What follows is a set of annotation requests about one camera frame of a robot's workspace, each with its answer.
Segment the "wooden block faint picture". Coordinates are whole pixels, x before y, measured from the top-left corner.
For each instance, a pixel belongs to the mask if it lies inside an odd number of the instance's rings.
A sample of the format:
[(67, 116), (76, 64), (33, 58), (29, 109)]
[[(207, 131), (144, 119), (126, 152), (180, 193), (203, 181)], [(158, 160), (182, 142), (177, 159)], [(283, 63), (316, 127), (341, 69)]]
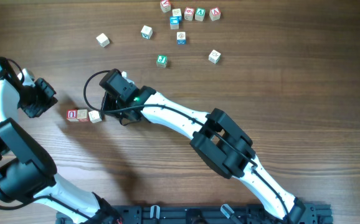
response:
[(98, 122), (102, 121), (102, 116), (101, 116), (100, 112), (95, 111), (95, 110), (89, 111), (88, 117), (92, 123), (98, 123)]

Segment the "wooden block red side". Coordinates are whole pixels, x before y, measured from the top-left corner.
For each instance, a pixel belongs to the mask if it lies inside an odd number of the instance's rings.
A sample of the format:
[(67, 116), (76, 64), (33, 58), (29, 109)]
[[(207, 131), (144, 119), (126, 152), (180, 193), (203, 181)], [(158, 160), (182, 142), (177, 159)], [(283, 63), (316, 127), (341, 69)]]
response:
[(70, 122), (77, 122), (77, 110), (67, 110), (67, 120)]

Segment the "wooden block circle picture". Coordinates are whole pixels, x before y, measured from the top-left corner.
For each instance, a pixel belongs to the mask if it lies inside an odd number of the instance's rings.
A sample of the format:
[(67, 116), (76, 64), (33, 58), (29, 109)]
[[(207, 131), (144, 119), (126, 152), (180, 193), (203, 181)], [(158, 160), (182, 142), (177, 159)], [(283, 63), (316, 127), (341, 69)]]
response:
[(158, 55), (156, 59), (157, 67), (166, 68), (168, 63), (168, 58), (166, 55)]

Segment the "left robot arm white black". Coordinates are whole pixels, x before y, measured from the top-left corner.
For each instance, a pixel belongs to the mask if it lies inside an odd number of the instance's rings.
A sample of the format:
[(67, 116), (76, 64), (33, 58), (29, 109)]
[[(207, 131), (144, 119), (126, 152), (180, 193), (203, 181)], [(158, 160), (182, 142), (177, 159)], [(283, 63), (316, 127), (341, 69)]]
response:
[(106, 200), (59, 175), (48, 152), (18, 124), (18, 110), (37, 118), (57, 99), (43, 78), (26, 70), (16, 74), (13, 63), (0, 57), (0, 210), (39, 203), (56, 210), (59, 223), (121, 223)]

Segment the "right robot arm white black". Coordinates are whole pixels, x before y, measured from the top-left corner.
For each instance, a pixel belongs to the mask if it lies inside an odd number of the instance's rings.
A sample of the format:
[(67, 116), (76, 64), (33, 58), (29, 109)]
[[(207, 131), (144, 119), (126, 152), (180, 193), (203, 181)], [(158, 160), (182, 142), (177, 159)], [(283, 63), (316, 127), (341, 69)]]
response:
[(301, 220), (304, 204), (265, 170), (253, 141), (224, 111), (191, 110), (151, 87), (138, 88), (117, 69), (109, 71), (100, 86), (113, 99), (112, 113), (130, 121), (144, 118), (182, 134), (208, 167), (226, 179), (242, 182), (271, 216), (287, 223)]

